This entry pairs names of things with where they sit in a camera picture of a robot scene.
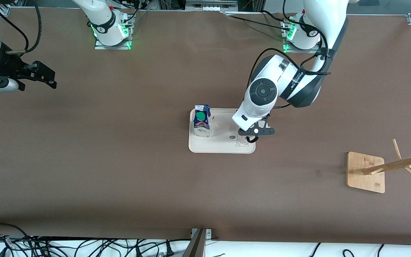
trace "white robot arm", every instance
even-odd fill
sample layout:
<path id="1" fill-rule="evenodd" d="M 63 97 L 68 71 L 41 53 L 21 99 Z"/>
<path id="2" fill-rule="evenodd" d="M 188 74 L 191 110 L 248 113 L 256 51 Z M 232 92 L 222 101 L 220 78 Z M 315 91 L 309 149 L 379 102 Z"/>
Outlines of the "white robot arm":
<path id="1" fill-rule="evenodd" d="M 127 24 L 127 14 L 119 10 L 111 10 L 105 0 L 72 1 L 85 12 L 95 31 L 96 38 L 103 45 L 114 46 L 129 36 L 124 29 Z"/>
<path id="2" fill-rule="evenodd" d="M 347 4 L 358 1 L 304 0 L 305 13 L 297 14 L 295 20 L 318 28 L 323 32 L 326 42 L 322 40 L 310 71 L 279 55 L 266 57 L 259 62 L 252 73 L 244 100 L 233 115 L 233 121 L 243 131 L 269 114 L 277 96 L 294 107 L 306 107 L 315 101 L 324 79 L 324 75 L 316 72 L 328 71 L 347 29 Z M 312 27 L 300 27 L 291 42 L 300 49 L 313 48 L 320 34 Z"/>
<path id="3" fill-rule="evenodd" d="M 111 10 L 105 0 L 73 0 L 73 2 L 86 13 L 97 39 L 103 45 L 113 46 L 128 37 L 129 33 L 125 27 L 127 14 L 119 10 Z M 24 91 L 25 84 L 22 79 L 44 82 L 51 88 L 56 88 L 53 70 L 39 61 L 32 65 L 24 63 L 20 55 L 8 54 L 11 51 L 12 49 L 0 39 L 0 92 Z"/>

